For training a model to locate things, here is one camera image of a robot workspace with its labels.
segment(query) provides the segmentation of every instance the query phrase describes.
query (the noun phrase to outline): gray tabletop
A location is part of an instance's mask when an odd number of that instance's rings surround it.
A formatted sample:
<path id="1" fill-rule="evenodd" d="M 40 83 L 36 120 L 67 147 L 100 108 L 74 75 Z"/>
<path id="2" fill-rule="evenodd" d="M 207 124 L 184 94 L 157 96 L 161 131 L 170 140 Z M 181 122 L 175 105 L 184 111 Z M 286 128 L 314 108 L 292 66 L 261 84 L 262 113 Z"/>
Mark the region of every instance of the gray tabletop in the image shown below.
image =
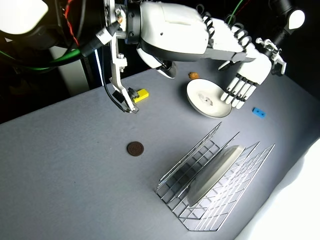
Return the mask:
<path id="1" fill-rule="evenodd" d="M 217 72 L 205 59 L 177 66 L 176 79 L 148 70 L 124 80 L 150 92 L 136 115 L 120 112 L 98 88 L 0 125 L 0 239 L 234 239 L 320 135 L 320 102 L 270 75 L 242 109 L 207 118 L 188 103 L 188 73 L 223 87 L 236 68 Z M 220 121 L 220 145 L 240 131 L 234 143 L 276 146 L 218 232 L 189 232 L 154 190 Z M 132 141 L 143 143 L 141 156 L 127 153 Z"/>

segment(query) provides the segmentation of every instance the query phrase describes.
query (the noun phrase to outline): yellow sponge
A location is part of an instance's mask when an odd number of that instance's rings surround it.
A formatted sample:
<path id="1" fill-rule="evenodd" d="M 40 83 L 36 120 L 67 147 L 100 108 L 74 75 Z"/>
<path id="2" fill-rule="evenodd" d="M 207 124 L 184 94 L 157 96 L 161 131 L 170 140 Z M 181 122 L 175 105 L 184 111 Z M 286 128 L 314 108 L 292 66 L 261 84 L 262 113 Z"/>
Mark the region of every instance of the yellow sponge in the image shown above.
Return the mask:
<path id="1" fill-rule="evenodd" d="M 134 103 L 140 102 L 142 99 L 149 97 L 149 93 L 144 88 L 138 91 L 139 97 L 133 99 Z"/>

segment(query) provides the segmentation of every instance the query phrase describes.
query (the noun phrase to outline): dish rack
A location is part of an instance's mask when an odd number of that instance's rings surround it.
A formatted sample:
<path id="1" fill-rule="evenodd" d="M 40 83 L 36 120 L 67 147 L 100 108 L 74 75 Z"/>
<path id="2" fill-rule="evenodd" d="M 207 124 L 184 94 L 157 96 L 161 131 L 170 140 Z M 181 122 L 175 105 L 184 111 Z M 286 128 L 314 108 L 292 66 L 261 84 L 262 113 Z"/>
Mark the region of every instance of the dish rack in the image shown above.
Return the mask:
<path id="1" fill-rule="evenodd" d="M 271 145 L 258 154 L 253 153 L 260 142 L 246 147 L 212 189 L 189 206 L 187 194 L 192 181 L 239 135 L 238 132 L 219 147 L 212 138 L 220 125 L 221 122 L 159 180 L 155 191 L 190 231 L 218 231 L 275 147 Z"/>

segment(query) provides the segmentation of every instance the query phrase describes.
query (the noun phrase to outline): white plate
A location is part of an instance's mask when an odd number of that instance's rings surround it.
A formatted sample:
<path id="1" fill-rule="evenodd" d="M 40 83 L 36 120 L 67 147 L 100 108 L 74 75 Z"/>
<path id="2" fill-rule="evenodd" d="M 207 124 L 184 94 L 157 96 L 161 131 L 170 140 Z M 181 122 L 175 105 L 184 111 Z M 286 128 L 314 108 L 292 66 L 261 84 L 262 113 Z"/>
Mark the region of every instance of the white plate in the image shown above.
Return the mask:
<path id="1" fill-rule="evenodd" d="M 196 204 L 225 175 L 228 169 L 243 153 L 245 147 L 231 146 L 222 150 L 191 183 L 187 194 L 189 206 Z"/>
<path id="2" fill-rule="evenodd" d="M 231 112 L 231 104 L 220 100 L 224 91 L 211 81 L 195 79 L 186 87 L 186 94 L 191 105 L 204 116 L 223 118 Z"/>

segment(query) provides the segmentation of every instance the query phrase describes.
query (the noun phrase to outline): blue eraser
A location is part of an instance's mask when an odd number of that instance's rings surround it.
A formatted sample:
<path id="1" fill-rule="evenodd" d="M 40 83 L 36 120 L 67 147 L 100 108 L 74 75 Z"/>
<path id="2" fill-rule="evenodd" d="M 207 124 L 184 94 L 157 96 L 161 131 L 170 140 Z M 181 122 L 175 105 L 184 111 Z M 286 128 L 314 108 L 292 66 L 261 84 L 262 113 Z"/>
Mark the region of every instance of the blue eraser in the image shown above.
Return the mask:
<path id="1" fill-rule="evenodd" d="M 252 110 L 252 112 L 255 114 L 255 115 L 257 115 L 258 117 L 260 117 L 260 118 L 265 118 L 265 116 L 266 116 L 266 113 L 264 112 L 264 111 L 262 111 L 261 109 L 259 109 L 259 108 L 257 108 L 257 107 L 255 107 L 253 110 Z"/>

